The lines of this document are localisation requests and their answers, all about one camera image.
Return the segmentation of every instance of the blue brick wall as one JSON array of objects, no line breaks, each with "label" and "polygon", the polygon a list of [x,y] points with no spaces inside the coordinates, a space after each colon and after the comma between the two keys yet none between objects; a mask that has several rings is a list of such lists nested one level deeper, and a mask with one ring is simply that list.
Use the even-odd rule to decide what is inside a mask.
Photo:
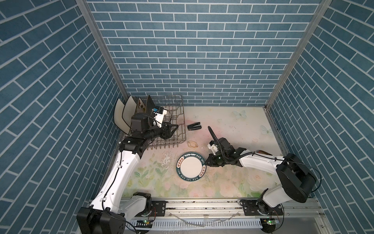
[{"label": "blue brick wall", "polygon": [[75,0],[0,1],[0,233],[71,233],[120,96]]},{"label": "blue brick wall", "polygon": [[373,11],[333,0],[270,108],[288,150],[321,171],[335,233],[373,233]]},{"label": "blue brick wall", "polygon": [[320,0],[89,1],[133,95],[263,106]]}]

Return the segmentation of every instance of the metal frame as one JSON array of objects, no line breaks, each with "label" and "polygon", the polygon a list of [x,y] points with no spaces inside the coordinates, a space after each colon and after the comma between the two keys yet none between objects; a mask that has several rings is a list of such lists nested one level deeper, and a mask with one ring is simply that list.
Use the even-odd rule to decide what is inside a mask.
[{"label": "metal frame", "polygon": [[334,234],[334,231],[326,217],[315,218],[315,220],[321,234]]},{"label": "metal frame", "polygon": [[[140,98],[145,102],[147,96],[140,96]],[[169,139],[162,139],[160,137],[154,139],[147,149],[157,149],[158,147],[174,147],[186,141],[186,123],[184,119],[184,106],[183,97],[181,95],[161,95],[152,96],[152,100],[156,106],[162,106],[168,109],[168,113],[164,116],[164,121],[170,122],[172,124],[178,124],[179,127],[175,131],[172,137]]]},{"label": "metal frame", "polygon": [[289,59],[288,64],[284,68],[283,73],[280,76],[278,83],[275,85],[274,90],[273,90],[272,94],[270,95],[270,98],[266,101],[265,107],[267,109],[269,109],[270,106],[272,106],[275,98],[277,97],[277,95],[280,92],[282,86],[284,85],[284,83],[288,79],[288,76],[290,75],[292,69],[296,65],[297,60],[299,59],[301,53],[303,52],[304,48],[306,47],[309,39],[312,37],[314,31],[316,30],[319,22],[321,21],[323,15],[325,14],[328,6],[331,3],[331,1],[332,0],[321,0],[321,3],[318,5],[318,7],[316,9],[316,12],[313,15],[312,20],[310,21],[310,23],[306,27],[305,32],[304,32],[302,38],[300,39],[300,41],[299,41],[299,43],[298,43],[298,45],[295,49],[295,52],[291,55],[291,58]]},{"label": "metal frame", "polygon": [[[240,199],[246,198],[165,198],[153,197],[152,201],[166,201],[164,217],[157,219],[223,219],[230,218],[234,214],[237,218],[268,218],[269,216],[245,216],[243,207],[239,204]],[[123,198],[120,207],[129,198]],[[308,198],[306,203],[288,201],[283,203],[285,218],[325,218],[325,214],[316,198]]]},{"label": "metal frame", "polygon": [[263,108],[263,110],[265,112],[267,121],[269,122],[270,127],[273,130],[273,134],[274,134],[275,139],[277,140],[278,146],[279,146],[283,156],[286,156],[287,153],[289,153],[289,151],[288,151],[288,149],[286,147],[286,144],[284,143],[284,141],[281,137],[281,133],[279,132],[278,127],[275,125],[275,122],[274,122],[274,120],[272,118],[272,115],[270,114],[269,110],[266,109],[265,107]]},{"label": "metal frame", "polygon": [[86,20],[86,23],[88,25],[88,27],[90,28],[91,30],[91,33],[105,59],[105,62],[107,63],[108,67],[109,67],[109,70],[110,72],[112,73],[113,75],[113,78],[114,80],[116,81],[116,84],[121,92],[121,94],[123,95],[124,99],[125,99],[125,102],[127,101],[127,99],[129,98],[127,92],[126,92],[126,89],[125,89],[125,86],[123,85],[123,82],[121,80],[121,77],[118,73],[118,70],[116,68],[116,66],[114,65],[114,61],[112,59],[112,56],[110,55],[109,53],[109,50],[104,42],[104,39],[100,33],[100,30],[95,22],[95,19],[94,19],[94,16],[88,6],[88,3],[86,0],[76,0],[77,4],[78,4],[78,7],[79,7],[79,10],[82,12],[82,15],[84,17],[84,19]]}]

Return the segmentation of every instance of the plate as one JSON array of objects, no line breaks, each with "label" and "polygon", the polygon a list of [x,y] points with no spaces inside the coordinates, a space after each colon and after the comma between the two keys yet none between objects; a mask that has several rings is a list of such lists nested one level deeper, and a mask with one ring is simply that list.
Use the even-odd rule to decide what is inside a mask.
[{"label": "plate", "polygon": [[177,161],[177,174],[185,181],[196,181],[205,174],[205,171],[205,159],[198,153],[185,153]]}]

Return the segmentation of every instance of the dish rack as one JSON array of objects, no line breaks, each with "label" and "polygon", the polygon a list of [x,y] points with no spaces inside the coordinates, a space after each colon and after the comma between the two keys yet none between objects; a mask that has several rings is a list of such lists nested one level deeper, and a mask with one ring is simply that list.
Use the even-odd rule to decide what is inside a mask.
[{"label": "dish rack", "polygon": [[[146,104],[147,96],[139,96],[139,98]],[[166,96],[151,96],[156,106],[162,106],[168,110],[164,116],[163,121],[172,124],[178,124],[178,129],[174,132],[173,136],[169,139],[156,138],[149,144],[148,148],[157,149],[158,147],[170,146],[174,147],[186,141],[186,123],[184,120],[184,107],[183,99],[180,95],[166,95]]]}]

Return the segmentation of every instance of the table surface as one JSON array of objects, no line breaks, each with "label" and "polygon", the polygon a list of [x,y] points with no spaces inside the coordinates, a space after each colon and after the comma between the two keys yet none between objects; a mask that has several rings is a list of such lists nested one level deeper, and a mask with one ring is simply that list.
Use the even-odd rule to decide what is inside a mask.
[{"label": "table surface", "polygon": [[[246,118],[234,113],[243,111]],[[207,159],[211,153],[207,147],[212,140],[208,126],[234,148],[282,155],[261,107],[184,107],[184,114],[186,125],[200,122],[202,129],[187,131],[187,140],[178,147],[145,151],[123,197],[131,197],[137,191],[152,197],[259,197],[266,188],[280,183],[270,173],[233,165],[207,167],[205,175],[193,182],[179,178],[176,163],[182,154],[193,151]],[[187,141],[195,141],[198,147],[188,147]]]}]

